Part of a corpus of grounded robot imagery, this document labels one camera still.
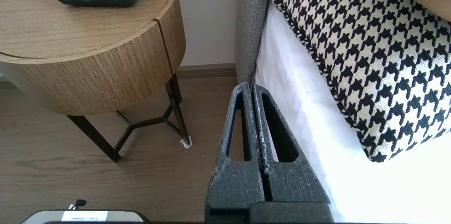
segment table leg base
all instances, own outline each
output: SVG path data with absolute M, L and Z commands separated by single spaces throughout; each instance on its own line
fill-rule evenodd
M 152 118 L 140 122 L 131 122 L 120 111 L 116 111 L 116 114 L 129 124 L 124 134 L 122 134 L 116 146 L 112 147 L 106 139 L 95 129 L 94 126 L 84 116 L 67 116 L 72 122 L 74 122 L 78 128 L 80 128 L 86 136 L 88 136 L 92 142 L 94 142 L 112 161 L 118 162 L 121 159 L 119 151 L 124 146 L 127 139 L 129 139 L 134 129 L 151 126 L 158 123 L 166 123 L 171 129 L 173 129 L 178 135 L 180 135 L 187 145 L 191 145 L 191 139 L 188 135 L 185 121 L 183 120 L 182 110 L 180 109 L 180 102 L 182 101 L 182 95 L 180 94 L 179 84 L 177 77 L 174 74 L 172 78 L 166 83 L 166 92 L 169 100 L 171 101 L 169 107 L 166 109 L 163 116 L 159 118 Z M 177 128 L 171 121 L 169 116 L 174 112 L 174 116 L 177 120 L 179 127 Z

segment black and white pillow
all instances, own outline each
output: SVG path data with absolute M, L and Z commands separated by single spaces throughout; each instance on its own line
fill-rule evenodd
M 450 131 L 449 22 L 414 0 L 271 1 L 309 49 L 370 160 Z

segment wooden tabletop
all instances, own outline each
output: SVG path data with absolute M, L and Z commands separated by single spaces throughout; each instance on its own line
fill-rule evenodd
M 134 105 L 172 77 L 185 53 L 179 0 L 137 0 L 128 8 L 0 5 L 0 73 L 58 113 Z

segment bed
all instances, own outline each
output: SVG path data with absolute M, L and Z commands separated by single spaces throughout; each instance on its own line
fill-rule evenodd
M 451 222 L 449 137 L 388 162 L 369 161 L 284 15 L 267 0 L 240 0 L 239 17 L 239 81 L 254 78 L 272 94 L 329 196 L 335 222 Z

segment white bed sheet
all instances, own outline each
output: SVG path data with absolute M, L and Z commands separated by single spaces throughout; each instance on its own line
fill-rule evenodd
M 332 202 L 335 222 L 451 223 L 451 139 L 373 163 L 340 114 L 317 66 L 270 5 L 256 83 L 274 97 Z

